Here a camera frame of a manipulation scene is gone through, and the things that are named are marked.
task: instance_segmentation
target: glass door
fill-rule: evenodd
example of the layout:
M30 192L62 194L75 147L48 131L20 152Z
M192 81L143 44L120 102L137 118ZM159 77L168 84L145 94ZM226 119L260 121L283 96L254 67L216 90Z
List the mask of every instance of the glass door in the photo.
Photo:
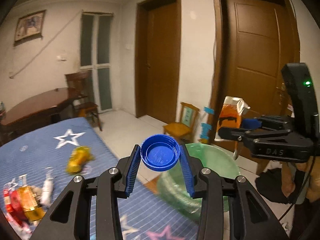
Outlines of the glass door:
M99 112L112 110L110 90L110 27L111 14L82 14L80 69L91 70L87 82Z

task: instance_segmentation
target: wall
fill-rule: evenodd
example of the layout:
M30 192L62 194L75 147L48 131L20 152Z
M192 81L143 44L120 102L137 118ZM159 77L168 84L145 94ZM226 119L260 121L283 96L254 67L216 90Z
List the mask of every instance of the wall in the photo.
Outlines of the wall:
M0 27L0 100L7 110L17 103L55 88L66 87L65 74L79 70L81 10L114 13L111 25L111 97L114 109L121 107L119 48L121 0L31 0L14 7ZM35 39L16 47L14 33L19 17L44 10L43 39ZM14 79L9 79L29 62L61 28L76 18ZM58 61L65 55L66 61Z
M144 0L122 0L121 77L122 106L135 114L134 42L136 4ZM306 62L320 102L320 30L301 0L292 0L300 36L301 62ZM214 72L215 20L213 0L181 0L181 59L178 104L199 108L208 105Z

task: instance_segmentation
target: blue bottle cap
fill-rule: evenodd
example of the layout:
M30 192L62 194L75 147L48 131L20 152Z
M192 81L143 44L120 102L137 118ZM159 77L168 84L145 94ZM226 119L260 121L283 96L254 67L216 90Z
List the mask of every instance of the blue bottle cap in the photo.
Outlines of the blue bottle cap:
M178 162L180 147L177 141L164 134L145 139L140 147L143 163L153 171L167 171Z

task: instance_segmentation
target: green tub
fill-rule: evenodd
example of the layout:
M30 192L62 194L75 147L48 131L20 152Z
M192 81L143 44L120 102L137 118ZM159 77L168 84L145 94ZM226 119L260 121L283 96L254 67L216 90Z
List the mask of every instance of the green tub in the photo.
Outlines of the green tub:
M231 152L218 146L201 143L186 144L186 147L190 156L199 158L204 167L212 169L220 176L234 179L240 175L239 167L230 157ZM161 174L157 182L157 189L163 200L193 221L199 221L202 199L190 198L184 183L180 162ZM223 197L223 211L229 211L227 197Z

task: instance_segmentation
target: blue tablecloth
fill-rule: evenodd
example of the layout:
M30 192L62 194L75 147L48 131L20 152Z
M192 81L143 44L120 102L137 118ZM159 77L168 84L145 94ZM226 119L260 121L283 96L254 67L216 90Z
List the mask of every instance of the blue tablecloth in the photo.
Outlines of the blue tablecloth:
M42 187L45 168L50 166L54 169L55 200L73 178L65 168L72 150L77 147L75 144L89 146L95 156L84 170L88 173L83 174L86 179L99 176L118 162L86 119L74 118L40 128L3 145L0 148L0 185L27 174L28 185ZM118 204L124 240L196 239L197 225L139 181L136 181L130 198L118 199ZM0 207L5 210L2 197ZM95 207L94 197L90 222L92 238L95 236Z

